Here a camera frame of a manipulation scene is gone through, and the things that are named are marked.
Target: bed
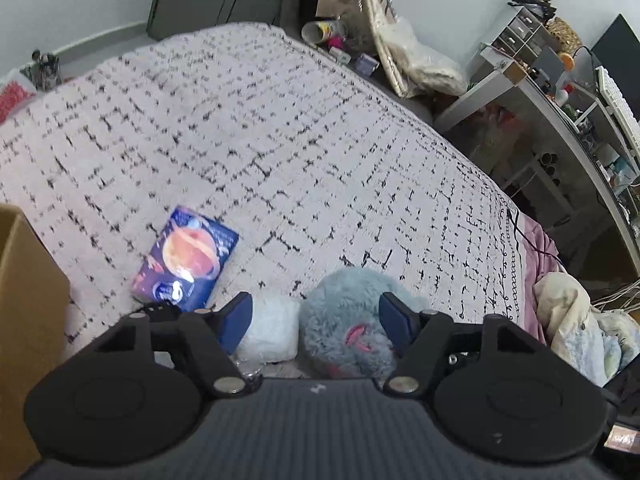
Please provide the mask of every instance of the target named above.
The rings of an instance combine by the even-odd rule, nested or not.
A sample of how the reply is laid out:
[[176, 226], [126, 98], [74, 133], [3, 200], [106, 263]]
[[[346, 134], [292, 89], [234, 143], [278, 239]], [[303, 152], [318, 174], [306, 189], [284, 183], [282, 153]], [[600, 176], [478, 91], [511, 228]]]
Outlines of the bed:
[[0, 198], [72, 284], [69, 353], [139, 306], [132, 277], [178, 204], [240, 233], [213, 307], [242, 290], [303, 297], [354, 265], [457, 321], [497, 312], [537, 333], [544, 265], [507, 211], [539, 226], [412, 113], [279, 28], [225, 25], [108, 60], [0, 138]]

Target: keyboard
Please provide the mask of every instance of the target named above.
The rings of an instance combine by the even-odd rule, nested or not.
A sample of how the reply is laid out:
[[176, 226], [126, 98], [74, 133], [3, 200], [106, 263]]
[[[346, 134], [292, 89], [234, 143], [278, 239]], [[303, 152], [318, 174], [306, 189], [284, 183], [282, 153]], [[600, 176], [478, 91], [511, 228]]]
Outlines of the keyboard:
[[609, 72], [603, 66], [596, 68], [598, 73], [598, 86], [600, 94], [604, 97], [607, 105], [613, 108], [613, 115], [617, 119], [622, 132], [636, 152], [636, 157], [640, 157], [640, 126], [634, 117], [631, 108], [622, 97], [622, 92], [616, 82], [609, 76]]

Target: black monitor screen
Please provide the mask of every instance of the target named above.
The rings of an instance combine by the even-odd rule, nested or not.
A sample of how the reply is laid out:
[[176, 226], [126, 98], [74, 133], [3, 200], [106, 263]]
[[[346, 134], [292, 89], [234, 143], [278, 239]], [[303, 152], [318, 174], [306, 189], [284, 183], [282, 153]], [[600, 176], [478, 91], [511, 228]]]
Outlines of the black monitor screen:
[[593, 47], [593, 53], [620, 88], [640, 120], [640, 40], [619, 14]]

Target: tissue package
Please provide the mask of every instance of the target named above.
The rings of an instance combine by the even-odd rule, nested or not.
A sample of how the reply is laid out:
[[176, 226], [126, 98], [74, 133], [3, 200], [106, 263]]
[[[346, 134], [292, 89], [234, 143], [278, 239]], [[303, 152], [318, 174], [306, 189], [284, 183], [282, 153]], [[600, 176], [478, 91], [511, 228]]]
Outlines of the tissue package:
[[137, 300], [169, 300], [183, 311], [206, 306], [238, 234], [178, 206], [134, 279]]

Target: brown box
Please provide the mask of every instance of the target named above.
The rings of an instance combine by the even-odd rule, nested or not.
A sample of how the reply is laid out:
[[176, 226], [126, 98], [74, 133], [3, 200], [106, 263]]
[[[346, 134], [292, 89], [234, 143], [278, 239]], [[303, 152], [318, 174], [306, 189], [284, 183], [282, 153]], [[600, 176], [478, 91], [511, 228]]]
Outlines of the brown box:
[[69, 280], [22, 211], [0, 205], [0, 479], [40, 455], [22, 421], [30, 389], [59, 364]]

